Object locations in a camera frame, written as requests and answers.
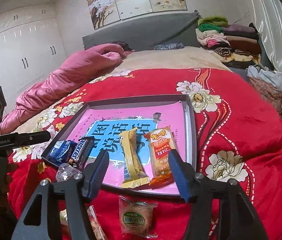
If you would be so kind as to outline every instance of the white wardrobe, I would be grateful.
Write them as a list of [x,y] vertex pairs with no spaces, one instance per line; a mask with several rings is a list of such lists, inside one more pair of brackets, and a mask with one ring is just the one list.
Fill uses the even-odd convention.
[[17,97],[66,59],[52,4],[0,15],[0,86],[9,113]]

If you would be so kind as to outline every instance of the purple folded cloth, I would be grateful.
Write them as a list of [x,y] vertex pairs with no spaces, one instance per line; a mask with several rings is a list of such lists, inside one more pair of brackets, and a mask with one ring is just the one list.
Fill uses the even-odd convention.
[[229,32],[246,32],[255,33],[255,29],[252,27],[243,26],[240,24],[231,24],[230,27],[222,27],[222,30]]

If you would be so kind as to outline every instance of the tree painting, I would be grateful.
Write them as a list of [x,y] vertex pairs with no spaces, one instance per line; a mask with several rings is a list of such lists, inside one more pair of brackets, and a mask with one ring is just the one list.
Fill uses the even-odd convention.
[[108,10],[115,0],[87,0],[93,27],[99,28],[104,26],[107,17],[113,13],[113,10]]

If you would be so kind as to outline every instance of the bed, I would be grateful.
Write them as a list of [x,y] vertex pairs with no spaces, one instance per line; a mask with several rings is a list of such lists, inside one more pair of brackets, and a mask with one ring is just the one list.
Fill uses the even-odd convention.
[[[93,80],[44,109],[16,131],[48,130],[53,139],[85,102],[188,94],[196,119],[197,170],[215,180],[238,180],[269,239],[282,239],[282,120],[244,80],[244,74],[241,73],[242,78],[233,73],[209,52],[198,48],[193,21],[197,18],[197,12],[149,16],[84,37],[85,49],[122,40],[136,52],[123,59],[119,66],[100,71]],[[184,32],[174,35],[180,29]],[[186,47],[152,50],[156,44],[171,42],[183,42]],[[48,144],[17,149],[10,158],[11,162],[19,163],[19,169],[12,174],[9,193],[9,203],[17,217],[42,179],[55,180],[56,170],[41,159]],[[189,205],[172,200],[157,202],[154,228],[158,239],[182,239]],[[92,204],[107,237],[121,239],[118,195],[101,190]],[[217,227],[218,204],[213,203],[209,239],[216,237]]]

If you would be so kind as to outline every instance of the beige bed sheet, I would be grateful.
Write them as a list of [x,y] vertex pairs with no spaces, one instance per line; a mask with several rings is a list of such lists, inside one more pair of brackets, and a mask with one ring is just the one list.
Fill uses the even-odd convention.
[[[177,50],[145,50],[134,52],[128,55],[123,62],[115,69],[109,71],[109,74],[115,74],[123,70],[138,70],[138,69],[153,69],[153,68],[168,68],[168,69],[182,69],[182,68],[216,68],[221,70],[231,71],[228,67],[223,65],[221,61],[213,57],[209,52],[201,48],[185,47]],[[36,125],[38,119],[53,106],[61,102],[52,104],[41,113],[32,117],[24,124],[20,125],[14,132],[25,133],[30,132]]]

